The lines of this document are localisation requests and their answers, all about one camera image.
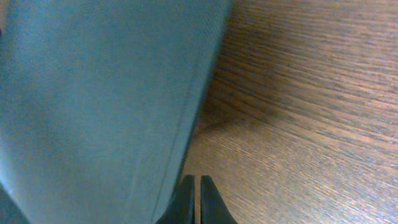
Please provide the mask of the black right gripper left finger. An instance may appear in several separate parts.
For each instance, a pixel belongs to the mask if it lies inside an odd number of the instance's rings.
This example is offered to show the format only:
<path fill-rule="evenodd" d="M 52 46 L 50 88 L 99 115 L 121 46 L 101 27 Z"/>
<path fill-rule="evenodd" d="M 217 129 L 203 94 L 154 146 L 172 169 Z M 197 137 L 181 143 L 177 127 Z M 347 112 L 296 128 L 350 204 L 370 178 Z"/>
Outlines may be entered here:
<path fill-rule="evenodd" d="M 195 178 L 186 175 L 175 189 L 169 205 L 156 224 L 194 224 Z"/>

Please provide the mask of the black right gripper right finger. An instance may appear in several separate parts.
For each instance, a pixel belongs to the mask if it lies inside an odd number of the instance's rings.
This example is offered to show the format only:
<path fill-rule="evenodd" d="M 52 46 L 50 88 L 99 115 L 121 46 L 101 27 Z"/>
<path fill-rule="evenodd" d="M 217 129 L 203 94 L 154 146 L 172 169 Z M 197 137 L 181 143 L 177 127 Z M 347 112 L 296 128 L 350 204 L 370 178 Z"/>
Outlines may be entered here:
<path fill-rule="evenodd" d="M 209 175 L 201 176 L 200 195 L 201 224 L 238 224 Z"/>

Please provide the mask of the black box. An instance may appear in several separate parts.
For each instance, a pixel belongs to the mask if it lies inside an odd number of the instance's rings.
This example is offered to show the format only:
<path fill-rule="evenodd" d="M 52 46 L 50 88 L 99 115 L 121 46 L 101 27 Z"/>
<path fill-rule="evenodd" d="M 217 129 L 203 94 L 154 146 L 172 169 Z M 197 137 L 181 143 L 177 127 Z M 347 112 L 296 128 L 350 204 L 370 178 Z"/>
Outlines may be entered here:
<path fill-rule="evenodd" d="M 175 196 L 231 1 L 11 1 L 1 192 L 29 223 L 155 223 Z"/>

